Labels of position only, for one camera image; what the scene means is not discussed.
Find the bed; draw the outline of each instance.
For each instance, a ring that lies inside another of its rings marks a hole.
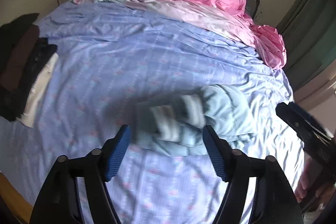
[[[247,0],[246,12],[255,15],[258,3]],[[274,155],[296,187],[302,143],[275,114],[279,102],[293,100],[292,90],[284,72],[265,66],[252,47],[116,3],[67,1],[37,25],[58,45],[59,61],[34,128],[0,117],[0,170],[31,205],[59,155],[84,156],[122,124],[134,127],[137,102],[217,83],[242,91],[257,121],[257,137],[236,148],[251,157]],[[242,223],[254,184],[251,179]],[[79,185],[84,217],[92,223]],[[208,155],[168,157],[131,145],[107,188],[122,223],[211,223],[226,184]]]

